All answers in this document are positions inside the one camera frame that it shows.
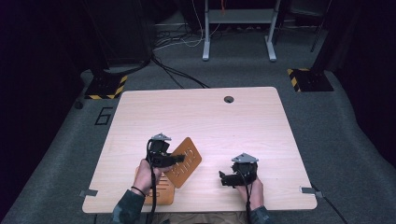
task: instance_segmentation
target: black wristband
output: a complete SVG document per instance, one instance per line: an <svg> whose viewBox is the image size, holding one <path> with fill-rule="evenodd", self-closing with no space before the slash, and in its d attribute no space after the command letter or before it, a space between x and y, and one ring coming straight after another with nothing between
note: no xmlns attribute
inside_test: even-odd
<svg viewBox="0 0 396 224"><path fill-rule="evenodd" d="M139 188L137 188L135 186L131 186L131 189L137 189L142 194L143 197L147 196L141 189L139 189Z"/></svg>

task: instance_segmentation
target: sleeve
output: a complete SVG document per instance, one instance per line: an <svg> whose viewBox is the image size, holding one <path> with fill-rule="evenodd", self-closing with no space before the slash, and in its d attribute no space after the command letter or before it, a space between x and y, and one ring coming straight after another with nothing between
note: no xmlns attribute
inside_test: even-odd
<svg viewBox="0 0 396 224"><path fill-rule="evenodd" d="M273 221L269 217L268 211L264 206L258 207L251 211L250 221L252 224L273 224Z"/></svg>
<svg viewBox="0 0 396 224"><path fill-rule="evenodd" d="M140 218L145 198L126 190L120 201L114 207L110 224L134 224Z"/></svg>

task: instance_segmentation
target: wrist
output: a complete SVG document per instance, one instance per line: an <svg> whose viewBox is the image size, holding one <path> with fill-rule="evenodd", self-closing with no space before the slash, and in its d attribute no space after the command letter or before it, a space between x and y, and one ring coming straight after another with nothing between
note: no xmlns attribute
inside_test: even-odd
<svg viewBox="0 0 396 224"><path fill-rule="evenodd" d="M261 206L263 206L262 203L250 203L250 210L253 211Z"/></svg>
<svg viewBox="0 0 396 224"><path fill-rule="evenodd" d="M142 190L145 195L148 195L151 188L151 182L136 179L133 187Z"/></svg>
<svg viewBox="0 0 396 224"><path fill-rule="evenodd" d="M149 190L141 189L137 186L131 186L131 192L146 197L149 194Z"/></svg>

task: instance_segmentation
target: black backdrop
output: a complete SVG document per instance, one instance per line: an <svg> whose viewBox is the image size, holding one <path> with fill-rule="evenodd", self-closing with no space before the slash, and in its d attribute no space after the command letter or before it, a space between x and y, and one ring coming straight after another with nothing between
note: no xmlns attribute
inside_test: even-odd
<svg viewBox="0 0 396 224"><path fill-rule="evenodd" d="M396 17L393 0L364 0L346 56L334 72L361 129L396 167Z"/></svg>
<svg viewBox="0 0 396 224"><path fill-rule="evenodd" d="M18 197L83 88L106 61L78 0L0 6L0 219Z"/></svg>

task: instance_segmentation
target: person's left hand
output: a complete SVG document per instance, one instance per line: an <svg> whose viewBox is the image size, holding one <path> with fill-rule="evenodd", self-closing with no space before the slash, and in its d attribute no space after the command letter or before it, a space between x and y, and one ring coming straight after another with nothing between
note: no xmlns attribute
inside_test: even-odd
<svg viewBox="0 0 396 224"><path fill-rule="evenodd" d="M161 174L163 172L170 171L171 169L172 166L164 168L154 167L153 171L155 174L156 184L158 184L158 182L160 181ZM149 169L149 163L145 159L140 162L139 170L137 171L136 178L134 179L134 187L142 190L145 195L149 194L149 190L151 188L151 170ZM141 194L141 192L137 189L131 189L131 191L136 194Z"/></svg>
<svg viewBox="0 0 396 224"><path fill-rule="evenodd" d="M247 189L245 186L235 186L238 189L239 194L242 197L242 200L246 203L248 201ZM254 209L261 207L264 205L264 187L259 177L257 176L256 180L253 183L247 186L248 189L251 189L250 192L250 209L253 211Z"/></svg>

